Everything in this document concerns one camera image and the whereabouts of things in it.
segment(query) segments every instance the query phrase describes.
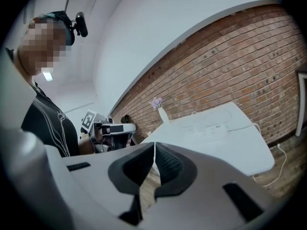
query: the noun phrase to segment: black baseboard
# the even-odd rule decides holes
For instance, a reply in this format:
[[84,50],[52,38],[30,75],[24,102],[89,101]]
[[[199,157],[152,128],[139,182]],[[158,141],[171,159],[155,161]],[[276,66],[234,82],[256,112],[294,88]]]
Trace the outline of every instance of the black baseboard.
[[[302,126],[302,130],[303,128],[305,128],[307,126],[307,121],[305,121],[303,123],[303,126]],[[268,147],[271,148],[271,147],[275,147],[277,146],[277,144],[280,144],[280,143],[283,143],[285,142],[286,140],[288,140],[289,138],[291,138],[292,136],[295,136],[295,132],[296,132],[296,128],[294,130],[292,130],[290,133],[284,135],[283,137],[280,137],[278,138],[277,140],[275,141],[272,141],[268,144]]]

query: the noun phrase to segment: neck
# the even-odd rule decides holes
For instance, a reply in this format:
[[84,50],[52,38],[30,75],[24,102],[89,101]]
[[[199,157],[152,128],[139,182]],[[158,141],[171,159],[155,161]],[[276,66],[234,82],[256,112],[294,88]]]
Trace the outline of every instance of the neck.
[[26,70],[23,67],[23,64],[21,63],[21,59],[18,57],[18,51],[13,51],[13,62],[19,73],[22,75],[24,80],[26,80],[31,85],[35,86],[35,82],[33,80],[33,76],[29,75]]

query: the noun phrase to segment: brick wall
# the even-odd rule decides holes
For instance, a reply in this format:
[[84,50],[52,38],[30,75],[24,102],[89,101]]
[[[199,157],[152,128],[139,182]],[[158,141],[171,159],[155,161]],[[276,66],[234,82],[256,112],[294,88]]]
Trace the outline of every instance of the brick wall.
[[306,61],[297,25],[279,5],[224,17],[197,31],[152,66],[111,116],[139,126],[139,141],[162,120],[149,101],[163,98],[170,119],[233,101],[258,123],[267,143],[296,128],[295,69]]

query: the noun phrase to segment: white table leg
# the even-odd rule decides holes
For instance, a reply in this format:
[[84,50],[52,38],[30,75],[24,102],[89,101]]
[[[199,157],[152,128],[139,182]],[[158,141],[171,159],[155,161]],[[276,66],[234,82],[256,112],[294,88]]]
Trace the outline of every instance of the white table leg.
[[305,112],[305,96],[306,96],[306,89],[305,89],[305,79],[306,75],[299,73],[298,74],[298,82],[299,82],[299,92],[300,92],[300,102],[299,102],[299,115],[298,115],[298,122],[295,135],[299,137],[301,134],[303,121],[304,121],[304,112]]

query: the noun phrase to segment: flower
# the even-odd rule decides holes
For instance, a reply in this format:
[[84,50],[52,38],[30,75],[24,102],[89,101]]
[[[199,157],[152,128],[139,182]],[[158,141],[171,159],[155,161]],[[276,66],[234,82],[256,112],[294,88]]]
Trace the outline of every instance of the flower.
[[160,108],[162,104],[162,98],[154,97],[154,99],[150,102],[154,109]]

